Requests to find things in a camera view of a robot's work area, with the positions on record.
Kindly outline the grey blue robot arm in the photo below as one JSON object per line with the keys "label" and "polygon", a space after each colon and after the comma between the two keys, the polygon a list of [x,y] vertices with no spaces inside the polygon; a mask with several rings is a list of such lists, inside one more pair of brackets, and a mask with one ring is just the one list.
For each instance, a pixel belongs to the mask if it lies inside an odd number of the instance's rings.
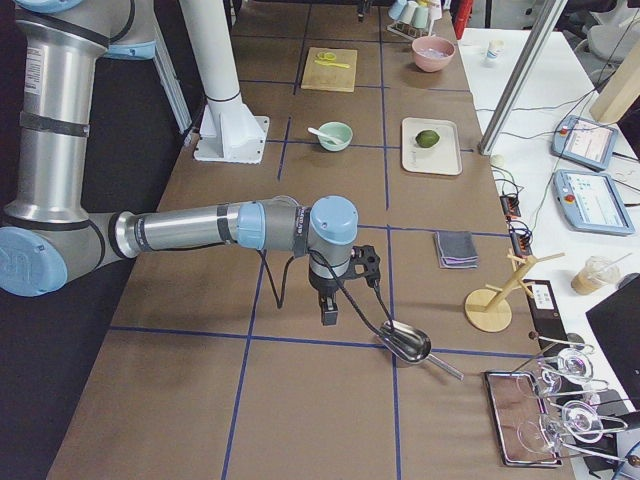
{"label": "grey blue robot arm", "polygon": [[[16,196],[26,38],[1,4],[1,202]],[[90,212],[156,209],[183,144],[152,61],[96,64],[82,204]],[[1,325],[108,323],[133,264],[121,261],[35,298],[1,294]]]}

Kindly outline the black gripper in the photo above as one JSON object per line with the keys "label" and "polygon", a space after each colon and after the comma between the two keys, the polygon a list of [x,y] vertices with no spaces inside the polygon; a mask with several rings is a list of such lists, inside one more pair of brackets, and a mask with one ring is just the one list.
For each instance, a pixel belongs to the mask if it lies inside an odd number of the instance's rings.
{"label": "black gripper", "polygon": [[309,281],[318,292],[323,326],[334,326],[338,321],[339,309],[336,302],[338,291],[337,278],[346,272],[346,266],[339,267],[338,273],[333,265],[322,254],[309,255]]}

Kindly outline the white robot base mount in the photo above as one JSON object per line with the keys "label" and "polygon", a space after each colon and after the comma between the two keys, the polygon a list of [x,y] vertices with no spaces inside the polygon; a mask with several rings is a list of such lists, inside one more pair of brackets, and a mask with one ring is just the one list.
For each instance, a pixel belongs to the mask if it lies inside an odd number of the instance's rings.
{"label": "white robot base mount", "polygon": [[244,103],[223,3],[182,1],[180,6],[206,98],[194,158],[260,163],[270,120]]}

